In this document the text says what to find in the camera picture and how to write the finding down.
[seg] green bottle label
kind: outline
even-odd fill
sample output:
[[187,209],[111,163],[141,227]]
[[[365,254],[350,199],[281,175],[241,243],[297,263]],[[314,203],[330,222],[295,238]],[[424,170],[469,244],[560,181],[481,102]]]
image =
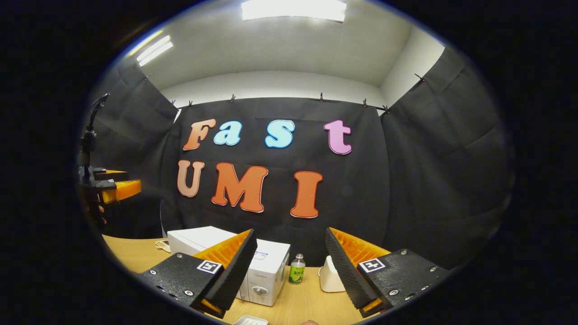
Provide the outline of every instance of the green bottle label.
[[289,282],[290,283],[301,283],[303,281],[303,273],[305,271],[305,267],[295,267],[291,266],[291,270],[289,271]]

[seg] black curtain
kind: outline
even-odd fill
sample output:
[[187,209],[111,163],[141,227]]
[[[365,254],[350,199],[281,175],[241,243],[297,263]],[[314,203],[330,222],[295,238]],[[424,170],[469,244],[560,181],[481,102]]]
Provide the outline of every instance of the black curtain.
[[391,182],[383,246],[451,268],[500,225],[511,197],[511,141],[465,57],[446,48],[423,78],[381,116]]
[[[216,119],[200,147],[183,150],[192,123]],[[283,149],[265,145],[267,126],[273,120],[295,124],[291,144]],[[344,135],[351,145],[346,155],[332,152],[324,124],[342,120],[351,128]],[[242,123],[240,141],[217,145],[213,137],[228,121]],[[291,244],[291,255],[303,253],[310,266],[322,266],[328,255],[325,229],[334,227],[380,245],[389,211],[389,171],[386,144],[377,111],[360,104],[304,98],[251,98],[211,102],[183,108],[171,129],[162,163],[162,224],[165,231],[214,226],[239,233],[255,229],[257,238]],[[177,189],[179,160],[205,163],[198,193],[185,197]],[[211,202],[215,195],[216,164],[233,164],[239,180],[251,166],[268,169],[262,184],[262,213]],[[315,207],[319,215],[302,219],[290,214],[298,183],[294,174],[322,174]],[[186,184],[192,183],[192,168]]]
[[91,165],[126,171],[140,179],[142,192],[104,206],[104,234],[120,238],[160,238],[160,163],[177,109],[145,80],[133,57],[113,62],[90,100],[110,92],[94,121],[97,133]]

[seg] blue letter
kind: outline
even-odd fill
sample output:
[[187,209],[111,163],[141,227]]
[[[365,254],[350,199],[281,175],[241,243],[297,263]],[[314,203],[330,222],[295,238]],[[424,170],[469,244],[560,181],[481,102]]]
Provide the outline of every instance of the blue letter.
[[295,124],[288,120],[275,120],[267,126],[267,133],[265,144],[267,147],[285,148],[293,141],[293,134],[295,131]]
[[214,142],[218,145],[224,145],[225,143],[228,146],[234,146],[241,138],[239,137],[239,133],[241,133],[241,128],[243,124],[238,121],[229,121],[223,123],[219,128],[219,132],[214,137]]

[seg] orange letter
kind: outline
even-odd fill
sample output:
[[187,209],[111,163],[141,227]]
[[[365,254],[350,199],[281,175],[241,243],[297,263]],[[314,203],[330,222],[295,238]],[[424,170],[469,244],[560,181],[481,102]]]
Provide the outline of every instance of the orange letter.
[[263,187],[263,179],[269,173],[267,168],[251,166],[240,182],[237,180],[235,167],[232,164],[220,162],[217,164],[217,171],[217,191],[211,199],[212,203],[226,205],[225,191],[227,191],[231,206],[235,206],[244,193],[243,202],[240,205],[241,209],[257,213],[263,212],[261,188]]
[[295,179],[299,187],[297,188],[297,202],[291,209],[291,215],[297,218],[315,218],[319,215],[319,211],[315,209],[317,184],[323,180],[323,175],[315,172],[296,172]]
[[217,124],[215,119],[193,123],[191,125],[191,135],[188,136],[187,144],[184,145],[183,150],[194,150],[198,148],[200,144],[197,142],[197,139],[201,139],[201,141],[204,140],[207,137],[209,128],[214,127],[215,124]]
[[187,179],[187,170],[191,165],[188,160],[179,160],[179,174],[177,175],[177,188],[182,195],[186,197],[193,197],[199,190],[199,181],[201,178],[201,170],[205,167],[204,162],[195,161],[192,164],[192,185],[187,187],[185,180]]

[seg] plastic bottle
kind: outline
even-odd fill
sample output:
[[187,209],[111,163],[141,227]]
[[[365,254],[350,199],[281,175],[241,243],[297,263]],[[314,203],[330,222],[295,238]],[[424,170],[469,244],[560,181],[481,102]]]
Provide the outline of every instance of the plastic bottle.
[[291,270],[289,271],[289,283],[298,285],[303,281],[303,273],[305,272],[305,261],[303,261],[303,254],[297,254],[296,259],[291,262]]

